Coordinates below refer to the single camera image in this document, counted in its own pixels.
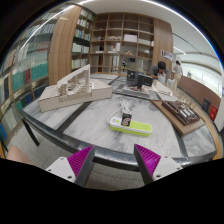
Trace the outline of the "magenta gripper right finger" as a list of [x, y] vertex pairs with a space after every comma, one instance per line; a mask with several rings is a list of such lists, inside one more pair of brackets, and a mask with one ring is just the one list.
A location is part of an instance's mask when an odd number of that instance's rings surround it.
[[134, 155], [145, 185], [182, 169], [170, 156], [159, 155], [138, 144], [134, 145]]

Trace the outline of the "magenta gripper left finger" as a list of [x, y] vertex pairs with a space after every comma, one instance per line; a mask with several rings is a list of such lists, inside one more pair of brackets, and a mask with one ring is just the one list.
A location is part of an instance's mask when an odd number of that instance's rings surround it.
[[59, 157], [47, 168], [47, 171], [84, 187], [93, 168], [94, 156], [94, 147], [88, 146], [68, 158]]

